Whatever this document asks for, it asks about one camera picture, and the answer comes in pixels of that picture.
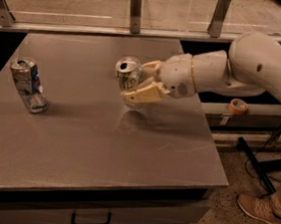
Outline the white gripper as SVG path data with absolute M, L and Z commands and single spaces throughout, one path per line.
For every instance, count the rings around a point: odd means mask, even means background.
M 155 103 L 167 94 L 175 99 L 191 98 L 196 92 L 191 63 L 190 54 L 170 57 L 163 63 L 160 60 L 147 62 L 142 65 L 144 76 L 152 77 L 156 82 L 135 91 L 121 92 L 121 96 L 133 105 Z

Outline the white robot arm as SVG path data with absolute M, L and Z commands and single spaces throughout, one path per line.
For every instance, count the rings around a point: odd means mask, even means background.
M 281 45 L 259 32 L 239 36 L 227 51 L 124 63 L 128 68 L 119 78 L 121 96 L 132 105 L 203 92 L 250 97 L 264 91 L 281 103 Z

